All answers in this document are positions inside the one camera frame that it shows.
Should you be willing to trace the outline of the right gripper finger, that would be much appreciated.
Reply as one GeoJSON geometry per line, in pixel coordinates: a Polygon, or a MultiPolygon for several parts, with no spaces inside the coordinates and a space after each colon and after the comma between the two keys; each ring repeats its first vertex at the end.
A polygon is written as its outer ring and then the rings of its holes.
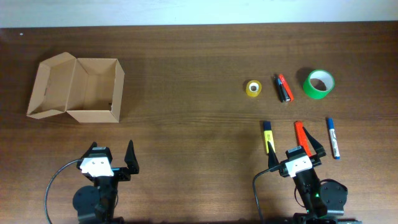
{"type": "Polygon", "coordinates": [[[316,154],[318,156],[323,156],[324,155],[324,147],[307,131],[306,128],[303,128],[304,133],[308,140],[310,141],[310,144],[314,148],[316,154]]]}
{"type": "Polygon", "coordinates": [[[277,160],[274,148],[272,147],[272,143],[267,141],[268,146],[268,168],[277,169],[279,167],[279,161],[277,160]]]}

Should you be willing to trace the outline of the orange utility knife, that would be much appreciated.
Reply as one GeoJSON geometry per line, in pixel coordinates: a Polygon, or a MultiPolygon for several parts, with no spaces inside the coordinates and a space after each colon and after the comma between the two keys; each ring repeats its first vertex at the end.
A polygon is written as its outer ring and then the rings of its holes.
{"type": "Polygon", "coordinates": [[[295,128],[295,134],[296,134],[298,145],[303,147],[303,149],[306,152],[308,157],[311,157],[312,153],[311,153],[308,143],[307,143],[307,136],[303,129],[303,123],[301,121],[296,121],[294,123],[294,128],[295,128]]]}

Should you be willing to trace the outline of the yellow highlighter with dark cap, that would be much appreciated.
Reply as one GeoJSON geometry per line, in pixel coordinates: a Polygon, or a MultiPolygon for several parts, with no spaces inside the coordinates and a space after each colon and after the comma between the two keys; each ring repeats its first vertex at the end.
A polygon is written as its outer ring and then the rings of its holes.
{"type": "Polygon", "coordinates": [[[264,133],[266,154],[268,154],[271,150],[275,151],[274,138],[273,138],[270,121],[263,121],[263,133],[264,133]]]}

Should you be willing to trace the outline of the brown cardboard box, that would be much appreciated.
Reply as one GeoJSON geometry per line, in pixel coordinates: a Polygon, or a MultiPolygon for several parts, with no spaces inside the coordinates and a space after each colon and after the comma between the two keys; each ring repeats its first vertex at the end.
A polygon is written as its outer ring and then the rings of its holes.
{"type": "Polygon", "coordinates": [[[68,113],[79,123],[118,123],[124,70],[116,58],[76,58],[68,52],[40,62],[27,116],[68,113]]]}

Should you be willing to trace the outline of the green tape roll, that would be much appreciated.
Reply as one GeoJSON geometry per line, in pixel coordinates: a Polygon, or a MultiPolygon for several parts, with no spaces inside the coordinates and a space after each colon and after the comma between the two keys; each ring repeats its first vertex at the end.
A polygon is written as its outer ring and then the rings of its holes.
{"type": "Polygon", "coordinates": [[[311,98],[320,100],[335,87],[335,79],[326,70],[314,70],[303,83],[304,92],[311,98]]]}

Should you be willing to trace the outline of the yellow clear tape roll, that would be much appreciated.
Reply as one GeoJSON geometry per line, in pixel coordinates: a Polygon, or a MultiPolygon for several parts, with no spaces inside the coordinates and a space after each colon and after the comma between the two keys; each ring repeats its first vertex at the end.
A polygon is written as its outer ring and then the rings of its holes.
{"type": "Polygon", "coordinates": [[[250,97],[257,97],[262,90],[262,85],[257,80],[250,80],[246,85],[246,94],[250,97]]]}

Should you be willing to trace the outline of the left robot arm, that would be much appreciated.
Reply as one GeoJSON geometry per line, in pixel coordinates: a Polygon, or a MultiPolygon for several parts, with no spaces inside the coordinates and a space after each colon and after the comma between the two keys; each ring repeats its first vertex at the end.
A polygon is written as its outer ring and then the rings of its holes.
{"type": "Polygon", "coordinates": [[[111,167],[113,157],[110,148],[99,147],[94,142],[81,156],[76,168],[93,184],[87,185],[73,196],[73,207],[80,223],[124,223],[123,217],[115,217],[118,197],[118,184],[128,182],[131,176],[139,173],[133,141],[127,145],[125,167],[111,167]]]}

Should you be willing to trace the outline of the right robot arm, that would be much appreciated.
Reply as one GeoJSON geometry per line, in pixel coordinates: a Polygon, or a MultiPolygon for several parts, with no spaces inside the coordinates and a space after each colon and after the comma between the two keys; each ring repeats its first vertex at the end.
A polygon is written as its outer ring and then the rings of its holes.
{"type": "Polygon", "coordinates": [[[309,156],[302,146],[286,151],[286,160],[279,162],[273,149],[269,151],[270,172],[277,171],[281,177],[290,177],[295,183],[295,191],[300,195],[306,213],[295,213],[294,223],[359,223],[355,219],[342,219],[348,198],[348,188],[333,180],[320,180],[315,168],[322,164],[320,158],[326,156],[324,147],[303,130],[315,153],[309,156]]]}

